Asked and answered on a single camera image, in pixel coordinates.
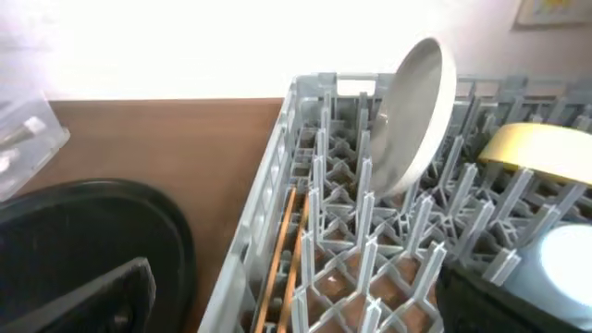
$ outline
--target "yellow plate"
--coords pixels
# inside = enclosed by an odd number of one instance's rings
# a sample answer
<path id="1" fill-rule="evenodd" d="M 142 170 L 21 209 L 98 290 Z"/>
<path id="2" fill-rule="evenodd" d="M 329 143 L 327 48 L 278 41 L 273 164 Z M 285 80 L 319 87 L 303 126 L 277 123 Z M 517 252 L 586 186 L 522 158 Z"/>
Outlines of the yellow plate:
<path id="1" fill-rule="evenodd" d="M 505 125 L 479 160 L 592 185 L 592 135 L 581 130 L 534 123 Z"/>

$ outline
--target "wooden table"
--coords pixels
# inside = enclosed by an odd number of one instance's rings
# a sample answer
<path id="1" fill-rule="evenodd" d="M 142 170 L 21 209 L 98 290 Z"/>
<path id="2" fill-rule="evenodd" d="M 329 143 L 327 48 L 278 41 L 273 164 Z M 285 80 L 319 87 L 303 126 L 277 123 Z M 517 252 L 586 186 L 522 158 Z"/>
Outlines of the wooden table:
<path id="1" fill-rule="evenodd" d="M 197 298 L 185 332 L 195 332 L 280 106 L 280 99 L 53 102 L 70 140 L 21 192 L 107 177 L 167 194 L 193 235 Z"/>

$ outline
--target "wooden chopstick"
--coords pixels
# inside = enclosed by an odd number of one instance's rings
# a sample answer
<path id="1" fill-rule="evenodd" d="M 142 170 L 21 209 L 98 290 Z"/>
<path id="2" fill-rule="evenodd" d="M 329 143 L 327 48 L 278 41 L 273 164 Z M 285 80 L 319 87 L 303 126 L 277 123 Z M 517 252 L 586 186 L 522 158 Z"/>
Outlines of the wooden chopstick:
<path id="1" fill-rule="evenodd" d="M 302 209 L 302 218 L 298 226 L 298 236 L 296 237 L 296 245 L 292 253 L 292 262 L 290 264 L 290 273 L 288 274 L 288 284 L 286 285 L 286 292 L 284 293 L 284 302 L 281 307 L 281 315 L 279 316 L 279 323 L 277 323 L 277 333 L 286 333 L 288 319 L 290 318 L 290 306 L 292 302 L 292 293 L 294 292 L 294 285 L 296 284 L 296 274 L 298 273 L 298 265 L 300 264 L 300 255 L 302 250 L 302 232 L 306 227 L 308 221 L 308 195 L 304 200 L 304 208 Z"/>
<path id="2" fill-rule="evenodd" d="M 288 207 L 284 213 L 284 219 L 279 227 L 279 233 L 277 235 L 276 250 L 271 260 L 271 266 L 269 267 L 269 277 L 267 278 L 267 285 L 265 286 L 265 294 L 261 301 L 261 308 L 259 310 L 259 316 L 257 317 L 257 323 L 255 325 L 254 333 L 261 333 L 265 325 L 265 317 L 267 316 L 267 310 L 269 308 L 269 300 L 271 299 L 271 292 L 274 288 L 274 282 L 276 281 L 276 275 L 278 274 L 279 257 L 281 255 L 281 249 L 284 247 L 284 241 L 286 240 L 286 233 L 288 232 L 288 225 L 290 224 L 290 217 L 292 215 L 292 207 L 294 205 L 294 199 L 296 198 L 296 189 L 292 188 L 290 193 L 290 199 L 288 200 Z"/>

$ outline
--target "white wall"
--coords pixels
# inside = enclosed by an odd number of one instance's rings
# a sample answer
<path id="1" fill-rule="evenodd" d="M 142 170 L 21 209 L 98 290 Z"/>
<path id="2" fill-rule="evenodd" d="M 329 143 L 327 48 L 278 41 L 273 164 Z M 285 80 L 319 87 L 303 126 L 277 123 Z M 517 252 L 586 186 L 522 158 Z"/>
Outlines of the white wall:
<path id="1" fill-rule="evenodd" d="M 513 31 L 518 0 L 88 3 L 45 3 L 51 98 L 283 96 L 298 74 L 394 71 L 428 33 L 459 73 L 592 75 L 592 27 Z"/>

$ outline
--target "dishwasher rack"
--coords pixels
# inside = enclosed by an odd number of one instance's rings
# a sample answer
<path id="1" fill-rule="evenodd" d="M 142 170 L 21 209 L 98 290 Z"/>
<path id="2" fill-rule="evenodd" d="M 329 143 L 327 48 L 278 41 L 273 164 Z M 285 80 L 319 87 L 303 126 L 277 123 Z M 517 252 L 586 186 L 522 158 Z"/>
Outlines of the dishwasher rack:
<path id="1" fill-rule="evenodd" d="M 287 194 L 309 199 L 292 332 L 443 331 L 434 282 L 458 259 L 502 285 L 516 248 L 564 223 L 592 220 L 592 191 L 476 157 L 503 124 L 592 131 L 592 80 L 460 77 L 443 143 L 420 180 L 377 199 L 370 129 L 392 74 L 296 78 L 279 112 L 199 332 L 250 332 L 265 289 Z M 373 89 L 342 92 L 361 81 Z M 294 242 L 302 208 L 291 214 Z M 281 254 L 266 332 L 277 330 L 290 269 Z"/>

